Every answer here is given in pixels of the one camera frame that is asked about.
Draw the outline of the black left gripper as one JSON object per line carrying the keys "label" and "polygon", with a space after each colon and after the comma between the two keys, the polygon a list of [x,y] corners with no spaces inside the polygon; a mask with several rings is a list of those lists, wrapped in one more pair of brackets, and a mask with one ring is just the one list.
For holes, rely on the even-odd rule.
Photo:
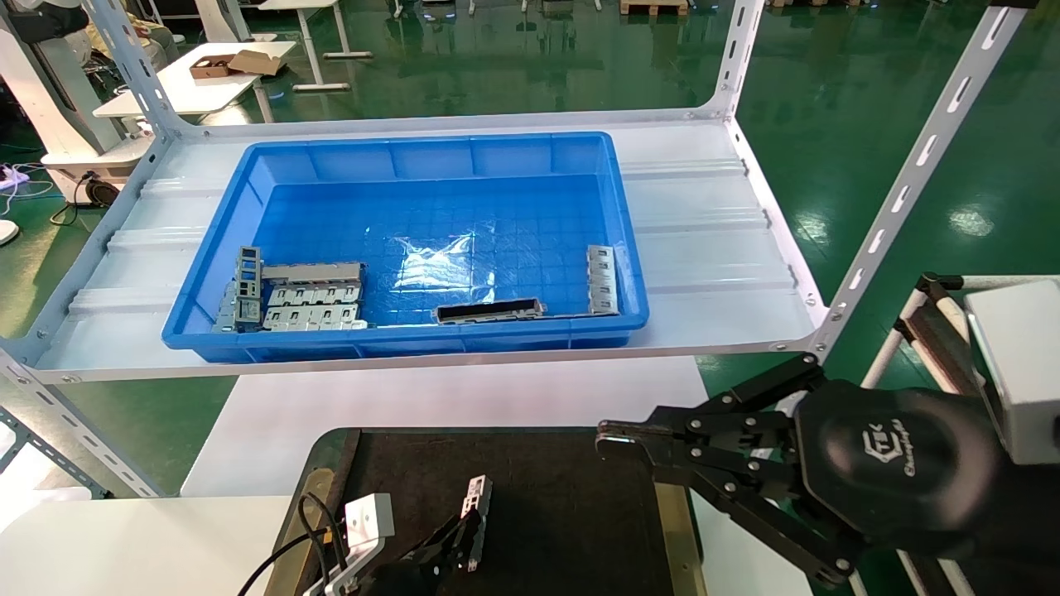
{"label": "black left gripper", "polygon": [[487,526],[470,510],[447,520],[405,559],[376,566],[363,577],[364,595],[436,595],[444,574],[473,573],[479,566]]}

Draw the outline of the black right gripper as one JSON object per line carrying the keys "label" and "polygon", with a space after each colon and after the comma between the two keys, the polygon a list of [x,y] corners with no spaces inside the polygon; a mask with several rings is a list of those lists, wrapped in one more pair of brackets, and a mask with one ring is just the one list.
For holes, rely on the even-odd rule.
{"label": "black right gripper", "polygon": [[[825,586],[845,584],[863,548],[828,540],[762,497],[731,471],[749,462],[731,450],[792,449],[796,431],[807,494],[872,546],[935,557],[976,550],[1007,460],[984,408],[937,390],[825,380],[817,356],[792,356],[697,405],[601,421],[595,450],[691,489]],[[808,393],[793,418],[779,410],[799,392]]]}

